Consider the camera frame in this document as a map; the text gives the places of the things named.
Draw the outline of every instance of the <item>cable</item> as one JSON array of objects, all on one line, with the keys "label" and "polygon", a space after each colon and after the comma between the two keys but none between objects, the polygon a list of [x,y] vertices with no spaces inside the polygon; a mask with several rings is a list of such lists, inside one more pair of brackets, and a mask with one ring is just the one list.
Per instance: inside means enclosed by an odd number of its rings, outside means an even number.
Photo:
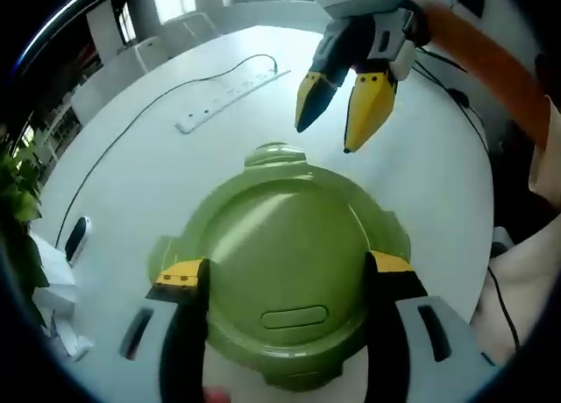
[{"label": "cable", "polygon": [[467,73],[467,70],[465,70],[463,67],[461,67],[456,61],[454,60],[450,60],[447,57],[444,57],[443,55],[440,55],[438,53],[433,53],[432,51],[427,51],[425,50],[423,47],[419,46],[419,51],[425,55],[428,55],[434,59],[440,60],[446,64],[451,65],[452,67],[457,68],[458,70],[461,70],[464,73]]},{"label": "cable", "polygon": [[425,73],[421,72],[418,68],[413,67],[413,70],[415,70],[418,74],[420,74],[421,76],[423,76],[424,78],[428,79],[429,81],[432,81],[433,83],[436,83],[436,85],[440,86],[442,89],[444,89],[444,91],[446,91],[446,93],[450,96],[450,98],[457,104],[457,106],[460,108],[460,110],[462,111],[462,113],[464,113],[465,118],[467,119],[467,121],[469,122],[469,124],[471,125],[471,127],[473,128],[473,130],[475,131],[475,133],[477,134],[479,141],[481,142],[481,144],[483,145],[483,148],[485,149],[485,152],[487,154],[487,156],[489,155],[489,150],[487,149],[485,140],[483,139],[483,137],[481,136],[481,133],[479,133],[479,130],[477,130],[477,127],[475,127],[475,124],[473,123],[473,120],[470,118],[470,116],[467,114],[467,112],[465,111],[465,107],[461,104],[461,102],[458,100],[458,98],[451,93],[451,91],[457,91],[456,89],[451,89],[451,88],[446,88],[445,85],[443,85],[443,83],[441,81],[438,80],[438,78],[433,75],[429,69],[427,69],[423,64],[421,64],[419,61],[416,61],[415,64],[417,66],[419,66]]},{"label": "cable", "polygon": [[[487,156],[489,154],[489,151],[486,148],[486,144],[485,141],[483,140],[483,137],[481,137],[481,134],[479,133],[479,131],[475,128],[475,124],[473,123],[472,119],[467,115],[467,112],[465,112],[464,106],[462,106],[462,104],[460,103],[460,101],[457,99],[457,97],[451,93],[451,90],[454,91],[456,89],[450,89],[450,88],[446,88],[445,85],[443,85],[442,82],[440,82],[437,77],[435,75],[433,75],[425,66],[423,66],[421,63],[419,63],[418,61],[415,62],[419,67],[421,67],[421,69],[426,72],[423,73],[421,72],[418,68],[413,67],[413,69],[420,74],[422,77],[428,79],[429,81],[432,81],[434,83],[436,83],[436,85],[440,86],[442,89],[444,89],[448,95],[450,95],[450,98],[452,98],[452,100],[457,104],[457,106],[459,106],[459,108],[462,110],[462,112],[465,115],[465,118],[467,118],[467,120],[470,122],[470,125],[473,127],[473,129],[475,130],[475,132],[477,133],[479,140],[481,141],[481,144],[483,144],[483,147],[485,148],[486,152],[487,152]],[[478,117],[478,119],[481,121],[481,123],[483,124],[483,119],[481,118],[481,116],[475,112],[475,110],[473,110],[472,106],[468,104],[468,106],[466,107],[470,110],[473,111],[473,113]],[[508,327],[510,328],[510,332],[512,333],[512,337],[513,340],[515,341],[515,350],[516,352],[518,352],[518,350],[520,349],[520,339],[518,337],[518,332],[516,331],[516,326],[513,323],[512,319],[510,318],[510,314],[508,313],[507,310],[507,306],[505,305],[505,301],[502,299],[502,293],[501,293],[501,287],[499,286],[499,281],[497,280],[497,278],[495,277],[493,271],[491,270],[490,267],[487,267],[487,270],[489,271],[489,274],[491,275],[491,279],[493,280],[494,286],[497,290],[497,297],[499,298],[499,304],[501,305],[501,310],[502,313],[505,315],[505,318],[507,319],[507,324]]]},{"label": "cable", "polygon": [[518,332],[516,331],[515,324],[512,322],[510,318],[510,314],[508,313],[507,306],[505,305],[505,301],[502,299],[501,287],[499,286],[499,281],[495,277],[491,267],[487,267],[487,271],[491,275],[491,279],[493,280],[494,287],[497,289],[497,297],[499,298],[499,304],[501,305],[502,313],[505,315],[507,319],[508,327],[510,328],[510,332],[512,333],[512,338],[515,341],[515,350],[516,353],[520,350],[520,339],[518,338]]},{"label": "cable", "polygon": [[107,155],[107,153],[109,153],[109,151],[111,150],[111,148],[121,139],[122,136],[124,136],[124,134],[132,127],[133,124],[135,124],[137,122],[137,120],[147,111],[149,110],[157,101],[159,101],[161,98],[163,98],[166,95],[171,94],[172,92],[174,92],[175,90],[179,89],[179,88],[183,88],[184,86],[190,85],[191,83],[196,83],[198,81],[211,81],[213,79],[217,79],[219,77],[223,77],[226,76],[227,74],[233,72],[234,70],[238,69],[240,66],[242,66],[243,64],[245,64],[247,61],[254,59],[256,57],[267,57],[269,59],[271,59],[274,63],[274,72],[278,73],[279,72],[279,64],[277,63],[277,60],[269,54],[254,54],[251,55],[243,60],[241,60],[236,66],[232,67],[230,70],[226,70],[225,72],[222,72],[220,74],[215,74],[214,76],[210,76],[210,77],[205,77],[202,79],[193,79],[191,81],[185,81],[177,86],[174,86],[173,88],[167,90],[166,92],[164,92],[161,95],[158,95],[151,103],[149,103],[148,105],[146,105],[133,119],[132,121],[129,123],[129,125],[126,126],[126,128],[123,130],[123,132],[121,134],[119,134],[117,136],[117,138],[115,140],[113,140],[111,142],[111,144],[107,147],[107,149],[105,149],[105,151],[102,153],[102,156],[99,157],[99,159],[96,161],[96,163],[91,167],[91,169],[88,171],[88,173],[86,174],[86,177],[84,178],[84,180],[82,181],[82,184],[80,184],[80,186],[78,187],[78,189],[76,190],[76,193],[74,194],[74,197],[72,197],[72,201],[70,202],[70,204],[68,205],[67,211],[64,214],[64,218],[62,219],[62,224],[60,225],[60,229],[59,229],[59,233],[56,237],[56,243],[54,244],[54,247],[57,248],[59,246],[59,241],[60,241],[60,234],[62,233],[62,229],[64,228],[64,224],[67,221],[68,218],[68,213],[70,213],[70,209],[72,208],[72,206],[74,205],[74,202],[76,200],[76,198],[78,197],[78,194],[82,191],[82,188],[84,187],[84,185],[86,184],[86,181],[88,180],[89,176],[94,172],[94,170],[96,169],[96,167],[99,165],[99,163],[102,161],[103,158],[105,158],[105,156]]}]

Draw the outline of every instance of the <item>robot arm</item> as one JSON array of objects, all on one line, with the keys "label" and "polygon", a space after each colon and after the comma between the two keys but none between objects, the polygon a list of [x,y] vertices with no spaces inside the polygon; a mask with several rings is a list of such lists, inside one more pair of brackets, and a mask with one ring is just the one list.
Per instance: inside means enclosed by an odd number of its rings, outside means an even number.
[{"label": "robot arm", "polygon": [[[365,255],[368,389],[365,402],[468,401],[497,371],[475,335],[442,300],[427,296],[413,266],[379,251]],[[164,270],[146,296],[177,304],[160,357],[163,403],[203,403],[210,261]]]},{"label": "robot arm", "polygon": [[544,149],[550,105],[532,75],[506,50],[436,0],[316,0],[334,18],[298,92],[296,129],[328,107],[349,68],[357,72],[344,149],[357,151],[390,116],[415,48],[432,40],[483,81]]}]

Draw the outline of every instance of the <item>lid handle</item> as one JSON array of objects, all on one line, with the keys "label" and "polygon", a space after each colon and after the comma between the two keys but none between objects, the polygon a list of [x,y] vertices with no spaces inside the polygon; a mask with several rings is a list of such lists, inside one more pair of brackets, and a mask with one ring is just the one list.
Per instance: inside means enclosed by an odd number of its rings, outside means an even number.
[{"label": "lid handle", "polygon": [[245,167],[305,162],[306,153],[302,149],[277,142],[258,147],[255,152],[245,158]]}]

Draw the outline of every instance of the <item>green leaf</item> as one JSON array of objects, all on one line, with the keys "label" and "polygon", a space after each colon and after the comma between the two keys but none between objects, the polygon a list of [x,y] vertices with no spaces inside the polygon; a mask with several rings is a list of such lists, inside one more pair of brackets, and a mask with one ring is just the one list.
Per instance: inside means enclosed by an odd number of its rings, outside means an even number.
[{"label": "green leaf", "polygon": [[8,149],[2,150],[2,160],[0,161],[1,166],[8,166],[12,161]]},{"label": "green leaf", "polygon": [[18,174],[18,162],[14,158],[11,158],[10,156],[4,156],[2,166],[7,168],[12,176],[15,177]]},{"label": "green leaf", "polygon": [[28,192],[33,196],[35,201],[39,201],[39,186],[37,186],[37,183],[33,183],[24,178],[21,178],[18,185],[20,191]]},{"label": "green leaf", "polygon": [[0,156],[8,155],[8,151],[10,150],[10,146],[7,142],[2,141],[0,142]]},{"label": "green leaf", "polygon": [[22,162],[19,168],[19,175],[31,184],[37,184],[39,178],[39,171],[29,161]]},{"label": "green leaf", "polygon": [[19,149],[13,161],[17,165],[20,162],[35,160],[35,156],[33,155],[34,152],[35,152],[35,145]]},{"label": "green leaf", "polygon": [[19,192],[18,184],[10,184],[2,189],[0,199],[15,205],[20,195],[21,193]]},{"label": "green leaf", "polygon": [[14,217],[18,222],[28,223],[41,216],[37,200],[31,193],[24,191],[18,197],[16,207],[14,208]]},{"label": "green leaf", "polygon": [[0,190],[4,190],[8,186],[17,184],[18,173],[16,171],[11,171],[9,166],[0,166]]}]

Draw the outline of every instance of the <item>wall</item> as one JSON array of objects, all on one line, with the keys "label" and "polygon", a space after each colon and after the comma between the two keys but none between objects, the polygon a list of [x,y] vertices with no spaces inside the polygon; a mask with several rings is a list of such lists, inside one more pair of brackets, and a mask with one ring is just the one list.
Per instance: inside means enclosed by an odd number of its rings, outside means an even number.
[{"label": "wall", "polygon": [[129,0],[129,12],[138,40],[158,35],[161,24],[154,0]]},{"label": "wall", "polygon": [[117,27],[111,0],[107,0],[88,13],[88,26],[97,53],[104,65],[117,57],[123,49],[123,40]]},{"label": "wall", "polygon": [[[314,32],[323,32],[329,16],[317,4],[308,1],[275,1],[230,4],[231,0],[195,0],[197,9],[205,11],[221,33],[230,33],[254,25],[272,25]],[[508,49],[528,70],[534,72],[538,43],[522,14],[510,0],[486,0],[483,18],[476,18],[454,0],[441,0],[462,18],[476,25],[486,35]],[[154,36],[160,22],[153,0],[134,0],[131,16],[137,34]],[[486,122],[491,141],[499,138],[507,127],[509,114],[485,86],[467,74],[420,55],[420,61],[448,87],[463,90],[473,107]]]},{"label": "wall", "polygon": [[255,25],[280,26],[304,31],[324,32],[329,15],[309,1],[239,3],[208,12],[221,33],[230,33]]}]

